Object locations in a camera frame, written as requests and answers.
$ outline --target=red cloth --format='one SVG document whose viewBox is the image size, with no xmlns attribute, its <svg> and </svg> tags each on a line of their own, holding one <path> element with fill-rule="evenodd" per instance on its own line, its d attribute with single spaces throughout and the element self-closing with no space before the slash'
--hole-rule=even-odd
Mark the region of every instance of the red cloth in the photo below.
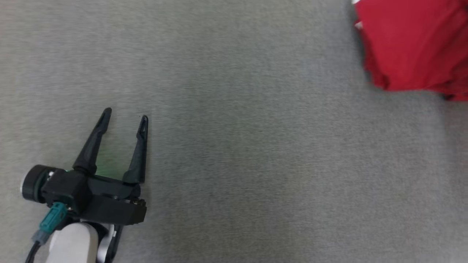
<svg viewBox="0 0 468 263">
<path fill-rule="evenodd" d="M 468 100 L 468 0 L 360 0 L 365 68 L 385 90 Z"/>
</svg>

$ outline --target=camera lens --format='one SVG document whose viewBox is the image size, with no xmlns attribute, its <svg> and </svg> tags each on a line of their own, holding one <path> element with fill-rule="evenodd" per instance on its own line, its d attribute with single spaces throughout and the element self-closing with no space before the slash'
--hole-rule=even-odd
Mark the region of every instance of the camera lens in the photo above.
<svg viewBox="0 0 468 263">
<path fill-rule="evenodd" d="M 53 175 L 57 168 L 36 165 L 26 175 L 21 186 L 21 194 L 26 200 L 45 203 L 44 197 L 41 195 L 41 187 L 47 181 L 47 178 Z"/>
</svg>

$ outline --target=gray fabric surface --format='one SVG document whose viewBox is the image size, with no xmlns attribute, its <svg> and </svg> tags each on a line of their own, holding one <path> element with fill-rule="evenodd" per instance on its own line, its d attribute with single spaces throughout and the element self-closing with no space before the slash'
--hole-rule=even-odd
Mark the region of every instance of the gray fabric surface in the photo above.
<svg viewBox="0 0 468 263">
<path fill-rule="evenodd" d="M 468 261 L 468 103 L 368 84 L 348 1 L 0 6 L 1 262 L 47 211 L 23 175 L 70 167 L 108 106 L 101 175 L 150 120 L 116 263 Z"/>
</svg>

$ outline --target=robotic arm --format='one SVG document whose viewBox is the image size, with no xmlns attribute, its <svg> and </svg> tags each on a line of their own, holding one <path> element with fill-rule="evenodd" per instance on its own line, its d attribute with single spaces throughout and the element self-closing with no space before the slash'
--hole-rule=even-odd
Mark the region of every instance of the robotic arm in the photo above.
<svg viewBox="0 0 468 263">
<path fill-rule="evenodd" d="M 96 175 L 96 158 L 107 131 L 111 108 L 106 108 L 91 132 L 73 170 L 34 166 L 24 178 L 26 200 L 47 204 L 49 214 L 33 236 L 26 263 L 53 234 L 46 263 L 111 263 L 124 226 L 143 222 L 146 203 L 139 198 L 145 181 L 148 117 L 143 116 L 128 171 L 116 180 Z"/>
</svg>

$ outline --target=red fabric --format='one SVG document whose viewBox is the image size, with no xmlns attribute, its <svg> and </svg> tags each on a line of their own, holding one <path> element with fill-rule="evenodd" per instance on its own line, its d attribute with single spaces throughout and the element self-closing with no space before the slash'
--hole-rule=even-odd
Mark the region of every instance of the red fabric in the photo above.
<svg viewBox="0 0 468 263">
<path fill-rule="evenodd" d="M 385 90 L 468 100 L 468 0 L 361 0 L 365 68 Z"/>
</svg>

